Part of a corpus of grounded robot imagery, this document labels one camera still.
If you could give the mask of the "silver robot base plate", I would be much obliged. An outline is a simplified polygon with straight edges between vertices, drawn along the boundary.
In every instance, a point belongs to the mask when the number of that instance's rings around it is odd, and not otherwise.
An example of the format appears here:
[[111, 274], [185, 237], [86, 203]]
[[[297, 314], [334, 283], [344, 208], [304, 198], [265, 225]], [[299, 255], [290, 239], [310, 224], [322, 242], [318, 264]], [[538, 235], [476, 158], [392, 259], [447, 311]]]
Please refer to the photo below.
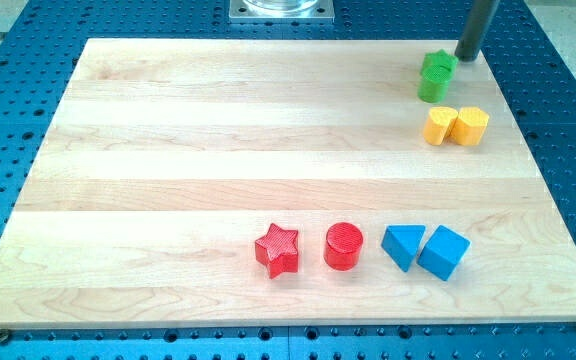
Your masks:
[[333, 0], [230, 0], [231, 23], [333, 23]]

